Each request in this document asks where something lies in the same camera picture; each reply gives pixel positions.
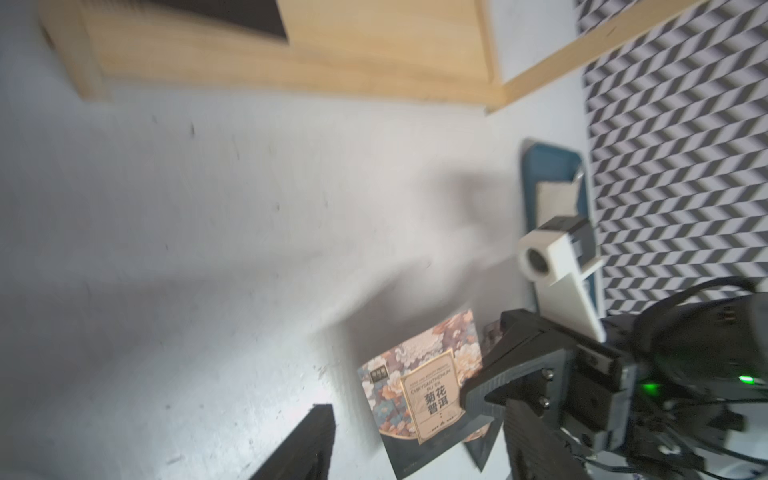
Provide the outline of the black tea bag house print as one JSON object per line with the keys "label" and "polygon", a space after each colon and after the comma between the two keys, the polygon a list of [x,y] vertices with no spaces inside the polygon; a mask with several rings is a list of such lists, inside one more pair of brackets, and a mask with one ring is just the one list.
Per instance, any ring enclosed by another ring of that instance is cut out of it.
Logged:
{"label": "black tea bag house print", "polygon": [[462,443],[482,470],[500,430],[471,415],[460,390],[482,370],[473,312],[457,313],[358,368],[390,465],[405,479]]}
{"label": "black tea bag house print", "polygon": [[[503,336],[501,321],[496,320],[486,325],[483,335],[484,338],[480,346],[483,365],[486,366],[489,363],[487,357]],[[501,427],[501,420],[493,420],[467,437],[463,442],[466,451],[479,471],[484,470]]]}

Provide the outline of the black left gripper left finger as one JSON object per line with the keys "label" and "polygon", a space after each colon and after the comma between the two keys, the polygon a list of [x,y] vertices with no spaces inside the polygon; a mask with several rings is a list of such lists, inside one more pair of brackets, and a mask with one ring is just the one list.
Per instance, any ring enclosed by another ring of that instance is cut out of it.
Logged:
{"label": "black left gripper left finger", "polygon": [[327,479],[335,432],[336,421],[332,405],[314,405],[250,479]]}

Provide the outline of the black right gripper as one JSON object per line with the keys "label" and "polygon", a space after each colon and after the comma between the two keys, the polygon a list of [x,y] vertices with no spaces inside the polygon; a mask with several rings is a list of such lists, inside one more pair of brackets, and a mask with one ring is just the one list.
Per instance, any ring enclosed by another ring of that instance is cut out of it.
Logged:
{"label": "black right gripper", "polygon": [[506,401],[518,400],[588,450],[624,444],[637,372],[630,354],[523,309],[503,312],[500,326],[481,372],[461,389],[467,413],[501,418]]}

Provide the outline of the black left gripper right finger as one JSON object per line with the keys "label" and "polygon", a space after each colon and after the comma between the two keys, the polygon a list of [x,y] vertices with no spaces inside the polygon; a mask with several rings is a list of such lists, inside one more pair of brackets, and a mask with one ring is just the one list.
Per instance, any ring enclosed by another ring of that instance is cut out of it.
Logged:
{"label": "black left gripper right finger", "polygon": [[506,401],[503,430],[512,479],[591,479],[564,443],[525,402]]}

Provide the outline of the light wooden two-tier shelf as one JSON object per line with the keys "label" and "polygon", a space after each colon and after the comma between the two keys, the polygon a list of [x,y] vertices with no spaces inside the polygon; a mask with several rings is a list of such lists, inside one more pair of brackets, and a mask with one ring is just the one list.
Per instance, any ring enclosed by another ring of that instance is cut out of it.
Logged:
{"label": "light wooden two-tier shelf", "polygon": [[281,1],[286,38],[144,1],[42,1],[41,27],[77,93],[111,78],[280,89],[500,110],[692,8],[639,1],[503,80],[485,1]]}

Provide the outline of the teal tray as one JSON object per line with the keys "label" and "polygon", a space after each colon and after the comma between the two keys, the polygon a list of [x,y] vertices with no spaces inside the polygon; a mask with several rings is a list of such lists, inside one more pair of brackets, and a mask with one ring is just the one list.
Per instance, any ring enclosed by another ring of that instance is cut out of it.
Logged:
{"label": "teal tray", "polygon": [[537,214],[540,201],[537,185],[542,182],[579,184],[578,193],[572,201],[577,214],[586,218],[595,237],[595,251],[601,254],[597,225],[591,215],[594,205],[592,177],[589,163],[575,151],[527,139],[523,145],[520,161],[520,175],[523,188],[523,204],[527,233],[538,226]]}

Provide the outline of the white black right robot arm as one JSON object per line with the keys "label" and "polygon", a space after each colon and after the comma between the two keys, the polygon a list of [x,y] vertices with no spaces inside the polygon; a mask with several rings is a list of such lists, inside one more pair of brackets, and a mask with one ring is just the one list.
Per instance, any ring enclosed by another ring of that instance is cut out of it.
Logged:
{"label": "white black right robot arm", "polygon": [[746,429],[736,407],[767,400],[766,294],[714,279],[604,326],[599,341],[504,312],[462,408],[503,431],[515,479],[587,479],[602,452],[623,459],[620,474],[707,476],[704,453],[725,454],[727,434]]}

